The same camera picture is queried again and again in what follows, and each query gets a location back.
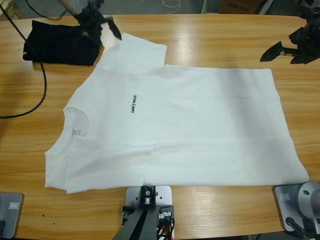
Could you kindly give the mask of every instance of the wooden table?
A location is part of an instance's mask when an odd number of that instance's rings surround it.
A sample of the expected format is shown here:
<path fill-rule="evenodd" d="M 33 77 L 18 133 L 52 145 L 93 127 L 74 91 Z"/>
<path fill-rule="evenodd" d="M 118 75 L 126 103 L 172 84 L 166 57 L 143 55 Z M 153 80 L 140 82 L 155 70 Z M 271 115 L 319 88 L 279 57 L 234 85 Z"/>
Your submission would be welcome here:
<path fill-rule="evenodd" d="M 123 32 L 168 45 L 171 65 L 272 69 L 297 154 L 311 181 L 320 181 L 320 60 L 290 65 L 290 57 L 260 63 L 278 41 L 303 27 L 298 17 L 271 15 L 119 15 Z M 31 19 L 15 21 L 26 36 Z M 71 17 L 52 24 L 76 25 Z M 105 48 L 115 44 L 108 27 Z M 38 64 L 23 61 L 23 40 L 0 22 L 0 115 L 31 109 L 43 93 Z M 0 121 L 0 192 L 25 199 L 17 237 L 111 239 L 120 229 L 125 188 L 66 195 L 44 188 L 45 156 L 63 129 L 63 108 L 94 67 L 46 64 L 48 92 L 34 113 Z M 173 186 L 176 239 L 282 231 L 271 186 Z"/>

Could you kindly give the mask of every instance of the cardboard box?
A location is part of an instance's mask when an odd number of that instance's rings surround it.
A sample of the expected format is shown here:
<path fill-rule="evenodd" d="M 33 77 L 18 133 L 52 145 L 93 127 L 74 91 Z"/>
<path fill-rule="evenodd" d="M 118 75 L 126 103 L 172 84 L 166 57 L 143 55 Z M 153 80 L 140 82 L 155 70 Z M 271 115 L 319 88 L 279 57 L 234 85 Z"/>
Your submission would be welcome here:
<path fill-rule="evenodd" d="M 255 14 L 263 0 L 222 0 L 220 14 Z"/>

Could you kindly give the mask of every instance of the unitree logo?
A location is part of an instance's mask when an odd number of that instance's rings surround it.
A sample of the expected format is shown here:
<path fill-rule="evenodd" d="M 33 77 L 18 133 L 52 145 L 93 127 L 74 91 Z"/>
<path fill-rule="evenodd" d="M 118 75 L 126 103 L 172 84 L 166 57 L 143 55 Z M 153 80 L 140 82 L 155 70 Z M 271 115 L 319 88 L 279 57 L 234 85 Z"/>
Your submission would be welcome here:
<path fill-rule="evenodd" d="M 133 95 L 133 101 L 132 101 L 132 105 L 131 105 L 131 112 L 132 113 L 135 112 L 136 100 L 137 100 L 137 95 Z"/>

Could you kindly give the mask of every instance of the black folded shirt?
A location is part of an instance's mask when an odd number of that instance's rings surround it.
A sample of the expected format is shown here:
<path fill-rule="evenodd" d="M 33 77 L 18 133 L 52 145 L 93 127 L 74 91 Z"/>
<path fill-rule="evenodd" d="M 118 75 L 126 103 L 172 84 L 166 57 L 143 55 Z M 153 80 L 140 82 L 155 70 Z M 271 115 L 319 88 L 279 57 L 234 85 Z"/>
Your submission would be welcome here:
<path fill-rule="evenodd" d="M 100 48 L 96 44 L 100 39 L 91 40 L 80 26 L 50 25 L 35 20 L 27 41 L 41 61 L 49 64 L 92 66 Z M 24 43 L 23 59 L 39 61 L 27 43 Z"/>

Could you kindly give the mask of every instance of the t-shirt sleeve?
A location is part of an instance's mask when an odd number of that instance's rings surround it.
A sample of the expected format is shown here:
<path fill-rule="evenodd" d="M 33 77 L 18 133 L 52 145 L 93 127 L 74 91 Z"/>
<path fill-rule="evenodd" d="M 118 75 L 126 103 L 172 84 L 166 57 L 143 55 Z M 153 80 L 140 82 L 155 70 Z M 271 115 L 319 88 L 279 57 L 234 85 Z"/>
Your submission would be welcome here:
<path fill-rule="evenodd" d="M 106 50 L 96 68 L 143 74 L 165 65 L 167 46 L 124 33 L 122 41 Z"/>

